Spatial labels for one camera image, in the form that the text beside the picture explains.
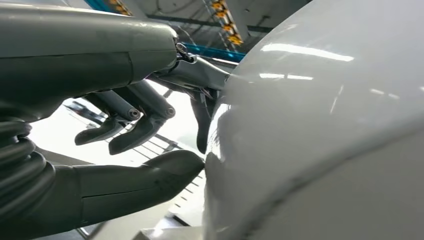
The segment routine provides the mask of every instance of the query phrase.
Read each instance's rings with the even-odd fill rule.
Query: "dark gray robotic arm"
[[[116,91],[120,97],[144,95],[127,86],[176,64],[176,36],[168,26],[0,3],[0,30],[0,239],[33,239],[149,208],[172,199],[202,170],[203,161],[185,150],[140,167],[53,167],[27,139],[29,123],[47,118],[67,98],[119,88],[131,93]],[[124,115],[113,113],[119,120]],[[160,110],[146,113],[164,117]]]

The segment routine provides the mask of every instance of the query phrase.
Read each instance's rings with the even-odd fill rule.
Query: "cable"
[[[182,5],[180,7],[177,7],[176,9],[174,9],[172,11],[166,11],[165,12],[165,11],[162,11],[161,6],[159,5],[159,0],[156,0],[156,11],[159,12],[159,13],[162,13],[162,14],[175,14],[175,13],[178,13],[178,12],[184,10],[185,8],[187,8],[188,6],[192,5],[196,1],[197,0],[191,0],[191,1],[187,2],[184,5]]]

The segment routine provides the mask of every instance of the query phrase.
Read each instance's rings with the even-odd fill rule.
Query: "glossy white panel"
[[[249,52],[209,133],[207,240],[239,239],[271,192],[424,123],[423,7],[314,0]]]

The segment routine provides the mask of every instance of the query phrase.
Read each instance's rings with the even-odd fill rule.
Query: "ceiling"
[[[247,53],[269,31],[311,0],[226,0],[234,2],[237,8],[231,11],[237,11],[249,29],[249,36],[240,46],[231,45],[217,19],[211,17],[206,7],[211,0],[134,1],[147,17],[170,24],[182,42]]]

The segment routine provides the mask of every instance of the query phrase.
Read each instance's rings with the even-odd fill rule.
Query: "blue beam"
[[[240,52],[226,51],[218,48],[194,45],[186,42],[184,42],[184,46],[187,47],[188,52],[191,54],[197,54],[209,58],[223,59],[236,63],[239,63],[246,56],[246,54]]]

